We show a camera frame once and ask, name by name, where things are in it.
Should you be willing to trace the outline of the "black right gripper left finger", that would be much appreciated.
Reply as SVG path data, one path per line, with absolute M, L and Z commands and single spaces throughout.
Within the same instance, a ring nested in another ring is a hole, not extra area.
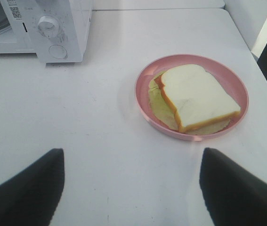
M 64 185 L 64 151 L 54 148 L 0 185 L 0 226 L 48 226 Z

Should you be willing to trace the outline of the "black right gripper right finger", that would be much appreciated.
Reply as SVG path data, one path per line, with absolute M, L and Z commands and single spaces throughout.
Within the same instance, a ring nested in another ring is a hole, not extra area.
M 213 148 L 205 148 L 199 184 L 216 226 L 267 226 L 267 183 Z

